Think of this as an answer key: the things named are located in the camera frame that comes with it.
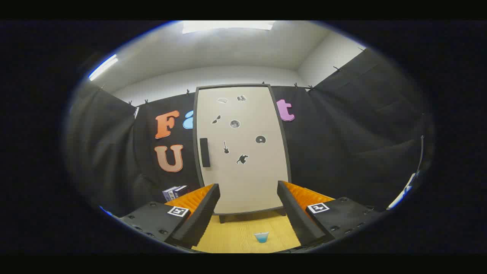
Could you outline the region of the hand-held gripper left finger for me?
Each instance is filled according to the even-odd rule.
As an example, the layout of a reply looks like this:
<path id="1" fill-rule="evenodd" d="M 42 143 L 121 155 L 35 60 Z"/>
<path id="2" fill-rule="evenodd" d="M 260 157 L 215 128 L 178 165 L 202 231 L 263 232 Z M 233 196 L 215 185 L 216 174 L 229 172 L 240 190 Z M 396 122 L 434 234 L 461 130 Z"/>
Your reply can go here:
<path id="1" fill-rule="evenodd" d="M 219 198 L 219 184 L 210 184 L 170 202 L 151 201 L 120 222 L 155 241 L 191 249 L 205 234 Z"/>

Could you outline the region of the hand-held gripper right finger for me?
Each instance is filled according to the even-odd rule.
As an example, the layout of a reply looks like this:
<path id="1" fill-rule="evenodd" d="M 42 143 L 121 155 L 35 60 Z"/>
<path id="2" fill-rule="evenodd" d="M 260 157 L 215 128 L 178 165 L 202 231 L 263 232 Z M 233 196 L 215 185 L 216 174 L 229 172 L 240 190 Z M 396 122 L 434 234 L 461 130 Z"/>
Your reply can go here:
<path id="1" fill-rule="evenodd" d="M 279 181 L 277 194 L 302 246 L 337 241 L 381 216 L 351 198 L 331 198 L 289 182 Z"/>

